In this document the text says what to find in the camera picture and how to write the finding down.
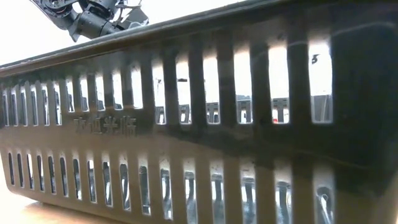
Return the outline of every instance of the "embossed logo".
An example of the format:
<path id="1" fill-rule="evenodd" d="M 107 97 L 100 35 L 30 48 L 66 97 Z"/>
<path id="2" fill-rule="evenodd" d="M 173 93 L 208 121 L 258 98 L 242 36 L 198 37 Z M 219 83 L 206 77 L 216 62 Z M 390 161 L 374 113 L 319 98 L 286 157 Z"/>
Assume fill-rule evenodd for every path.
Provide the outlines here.
<path id="1" fill-rule="evenodd" d="M 78 118 L 73 120 L 75 124 L 76 133 L 90 133 L 90 134 L 110 134 L 110 135 L 125 135 L 136 136 L 136 119 L 130 116 L 123 116 L 122 118 L 114 118 L 107 116 L 104 118 L 93 118 L 85 120 Z"/>

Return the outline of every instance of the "plastic basket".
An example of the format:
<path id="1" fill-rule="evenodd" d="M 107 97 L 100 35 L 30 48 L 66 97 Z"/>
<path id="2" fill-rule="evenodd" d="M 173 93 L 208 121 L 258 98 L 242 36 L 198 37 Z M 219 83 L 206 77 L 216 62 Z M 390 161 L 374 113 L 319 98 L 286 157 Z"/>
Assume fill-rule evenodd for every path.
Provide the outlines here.
<path id="1" fill-rule="evenodd" d="M 394 9 L 241 2 L 4 65 L 7 186 L 127 223 L 393 224 Z M 310 97 L 308 45 L 316 40 L 330 46 L 333 94 L 319 96 L 329 123 L 314 122 L 319 99 Z M 272 103 L 269 49 L 276 45 L 287 48 L 289 98 Z M 249 50 L 252 98 L 236 101 L 233 55 L 241 46 Z M 206 103 L 209 54 L 217 59 L 220 103 Z M 178 102 L 181 60 L 190 105 Z M 155 105 L 156 66 L 165 106 Z M 133 96 L 137 68 L 142 107 Z M 120 88 L 113 87 L 115 71 Z M 119 90 L 122 103 L 114 97 Z M 274 124 L 272 110 L 286 106 L 289 122 Z"/>

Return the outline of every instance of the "table surface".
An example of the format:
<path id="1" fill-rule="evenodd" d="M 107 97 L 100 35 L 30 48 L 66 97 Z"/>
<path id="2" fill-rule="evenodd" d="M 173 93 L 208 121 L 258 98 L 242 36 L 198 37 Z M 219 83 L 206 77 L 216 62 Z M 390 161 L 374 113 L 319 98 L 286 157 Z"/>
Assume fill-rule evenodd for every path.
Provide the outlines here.
<path id="1" fill-rule="evenodd" d="M 15 224 L 58 224 L 58 223 L 81 223 L 81 224 L 122 224 L 114 220 L 89 215 L 66 208 L 47 205 L 36 202 L 29 198 L 15 195 L 8 191 L 2 164 L 0 159 L 0 198 L 4 203 L 0 209 L 1 223 Z"/>

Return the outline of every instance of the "robotic arm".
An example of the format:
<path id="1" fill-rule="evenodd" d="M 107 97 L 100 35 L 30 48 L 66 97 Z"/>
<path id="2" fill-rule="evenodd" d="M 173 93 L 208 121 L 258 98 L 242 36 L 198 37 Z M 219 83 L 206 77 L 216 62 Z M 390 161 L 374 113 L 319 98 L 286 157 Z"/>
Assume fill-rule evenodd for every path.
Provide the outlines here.
<path id="1" fill-rule="evenodd" d="M 73 41 L 80 35 L 94 39 L 132 27 L 149 23 L 148 17 L 138 6 L 127 6 L 127 0 L 30 0 L 58 28 L 69 31 Z M 73 10 L 72 4 L 78 2 L 82 13 Z M 122 17 L 122 11 L 131 11 Z M 120 10 L 120 17 L 114 21 L 115 13 Z"/>

